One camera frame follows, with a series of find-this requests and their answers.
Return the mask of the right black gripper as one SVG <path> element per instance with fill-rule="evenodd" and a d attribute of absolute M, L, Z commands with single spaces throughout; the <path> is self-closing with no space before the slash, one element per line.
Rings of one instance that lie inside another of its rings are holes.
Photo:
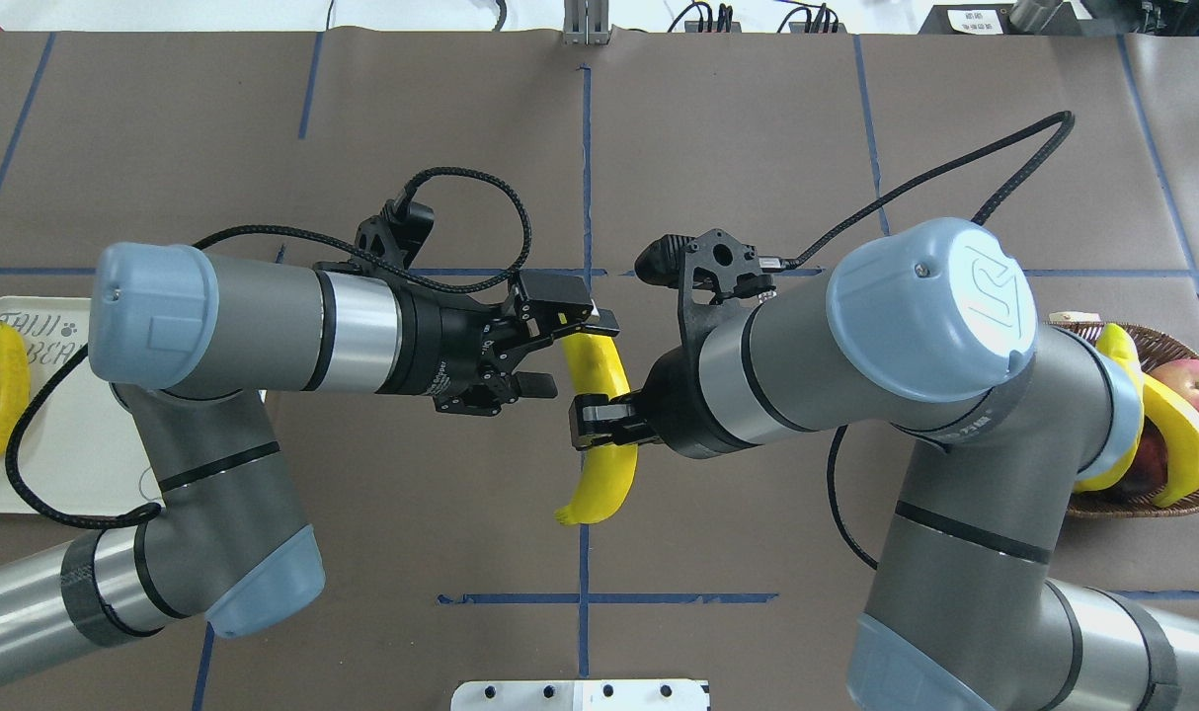
<path fill-rule="evenodd" d="M 650 441 L 650 428 L 661 442 L 691 459 L 709 459 L 749 448 L 749 442 L 727 432 L 707 409 L 695 363 L 685 348 L 664 353 L 634 393 L 609 397 L 580 393 L 570 414 L 571 442 L 588 451 L 605 445 Z"/>

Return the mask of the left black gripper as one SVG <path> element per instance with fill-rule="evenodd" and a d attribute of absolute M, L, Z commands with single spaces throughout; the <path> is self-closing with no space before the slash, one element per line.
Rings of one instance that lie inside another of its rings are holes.
<path fill-rule="evenodd" d="M 554 376 L 511 372 L 510 350 L 574 333 L 616 338 L 616 315 L 600 309 L 582 277 L 519 272 L 518 320 L 501 305 L 478 303 L 423 287 L 394 287 L 402 343 L 393 364 L 396 394 L 428 396 L 442 414 L 495 416 L 519 399 L 555 399 Z"/>

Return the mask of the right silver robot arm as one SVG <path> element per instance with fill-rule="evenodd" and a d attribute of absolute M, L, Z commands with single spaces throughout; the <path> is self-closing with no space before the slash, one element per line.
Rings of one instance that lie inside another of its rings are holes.
<path fill-rule="evenodd" d="M 1199 621 L 1054 582 L 1076 482 L 1141 420 L 1127 369 L 1040 321 L 983 225 L 930 219 L 775 295 L 790 263 L 721 230 L 650 245 L 681 344 L 577 397 L 577 448 L 706 459 L 880 420 L 916 438 L 846 676 L 864 710 L 1199 710 Z"/>

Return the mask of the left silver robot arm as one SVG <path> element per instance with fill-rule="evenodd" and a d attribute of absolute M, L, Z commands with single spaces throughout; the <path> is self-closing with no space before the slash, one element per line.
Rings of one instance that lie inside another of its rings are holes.
<path fill-rule="evenodd" d="M 88 360 L 133 418 L 161 501 L 0 567 L 0 685 L 183 617 L 257 634 L 321 593 L 264 391 L 427 396 L 495 416 L 555 394 L 552 376 L 517 373 L 528 353 L 616 335 L 580 277 L 514 275 L 508 297 L 481 303 L 405 267 L 398 249 L 311 269 L 189 246 L 100 257 Z"/>

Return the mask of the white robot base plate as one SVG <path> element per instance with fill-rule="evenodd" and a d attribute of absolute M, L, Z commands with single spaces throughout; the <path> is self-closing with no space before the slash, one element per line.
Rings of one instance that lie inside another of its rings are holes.
<path fill-rule="evenodd" d="M 472 680 L 451 710 L 711 710 L 707 682 L 688 677 Z"/>

